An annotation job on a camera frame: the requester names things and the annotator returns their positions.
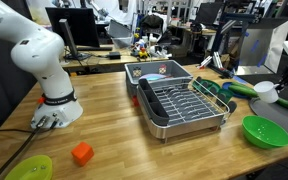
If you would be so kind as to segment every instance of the orange cube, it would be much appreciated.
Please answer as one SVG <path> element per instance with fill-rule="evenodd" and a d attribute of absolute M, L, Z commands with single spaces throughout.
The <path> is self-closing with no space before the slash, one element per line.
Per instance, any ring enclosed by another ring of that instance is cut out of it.
<path fill-rule="evenodd" d="M 75 162 L 80 166 L 84 166 L 94 156 L 93 148 L 85 142 L 77 145 L 71 153 Z"/>

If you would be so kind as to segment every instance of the computer monitor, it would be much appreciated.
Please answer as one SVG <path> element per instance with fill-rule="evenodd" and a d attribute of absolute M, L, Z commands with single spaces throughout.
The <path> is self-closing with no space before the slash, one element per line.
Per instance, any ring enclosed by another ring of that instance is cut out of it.
<path fill-rule="evenodd" d="M 221 9 L 223 3 L 201 3 L 196 14 L 195 22 L 204 25 L 213 25 L 216 20 L 218 11 Z"/>
<path fill-rule="evenodd" d="M 53 32 L 59 34 L 67 45 L 59 21 L 66 19 L 76 45 L 100 47 L 93 9 L 46 7 Z"/>

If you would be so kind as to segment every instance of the plastic bin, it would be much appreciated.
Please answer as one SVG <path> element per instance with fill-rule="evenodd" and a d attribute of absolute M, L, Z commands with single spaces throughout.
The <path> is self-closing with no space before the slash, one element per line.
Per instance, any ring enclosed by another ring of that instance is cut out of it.
<path fill-rule="evenodd" d="M 146 74 L 163 74 L 169 78 L 159 79 L 150 82 L 163 83 L 170 78 L 175 79 L 178 83 L 189 83 L 193 76 L 188 73 L 181 65 L 174 60 L 156 61 L 156 62 L 143 62 L 143 63 L 131 63 L 125 64 L 126 73 L 126 86 L 127 92 L 130 97 L 134 97 L 137 94 L 137 85 L 140 77 Z"/>
<path fill-rule="evenodd" d="M 128 48 L 132 44 L 132 37 L 111 38 L 115 49 Z"/>

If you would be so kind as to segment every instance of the metal dish rack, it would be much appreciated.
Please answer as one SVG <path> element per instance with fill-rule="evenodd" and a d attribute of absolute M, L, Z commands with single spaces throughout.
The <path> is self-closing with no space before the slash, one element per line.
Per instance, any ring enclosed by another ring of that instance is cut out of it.
<path fill-rule="evenodd" d="M 229 107 L 198 81 L 194 83 L 199 88 L 178 80 L 139 82 L 137 97 L 154 137 L 166 142 L 169 137 L 221 125 Z"/>

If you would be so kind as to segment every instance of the wooden table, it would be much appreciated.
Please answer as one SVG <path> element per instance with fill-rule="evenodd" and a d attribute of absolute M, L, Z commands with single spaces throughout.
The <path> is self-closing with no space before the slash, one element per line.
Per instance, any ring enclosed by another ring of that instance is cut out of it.
<path fill-rule="evenodd" d="M 227 81 L 209 69 L 185 66 L 194 75 Z M 288 146 L 259 149 L 245 140 L 241 121 L 252 115 L 248 102 L 238 103 L 220 131 L 190 133 L 162 144 L 153 137 L 140 107 L 126 91 L 125 72 L 71 77 L 83 115 L 64 129 L 37 135 L 9 166 L 44 154 L 53 161 L 53 179 L 229 179 L 288 158 Z M 18 105 L 1 129 L 30 129 L 30 119 L 41 95 L 37 84 Z M 28 134 L 0 132 L 0 167 L 23 144 Z M 94 157 L 79 167 L 71 150 L 80 142 L 94 149 Z"/>
<path fill-rule="evenodd" d="M 118 65 L 118 64 L 126 64 L 126 63 L 137 63 L 139 62 L 136 57 L 131 56 L 130 53 L 131 51 L 129 49 L 116 49 L 113 45 L 103 45 L 102 47 L 113 47 L 112 51 L 117 51 L 120 52 L 121 54 L 121 59 L 116 59 L 116 60 L 110 60 L 108 58 L 103 58 L 103 57 L 96 57 L 96 55 L 107 55 L 109 54 L 109 51 L 90 51 L 90 52 L 83 52 L 80 51 L 81 53 L 89 53 L 92 54 L 88 59 L 80 61 L 83 66 L 97 66 L 97 65 Z M 157 58 L 157 57 L 152 57 L 152 59 L 147 58 L 146 61 L 160 61 L 160 60 L 166 60 L 168 58 Z M 76 68 L 76 67 L 81 67 L 81 64 L 76 61 L 66 61 L 63 59 L 63 57 L 60 59 L 61 65 L 63 68 L 68 69 L 68 68 Z"/>

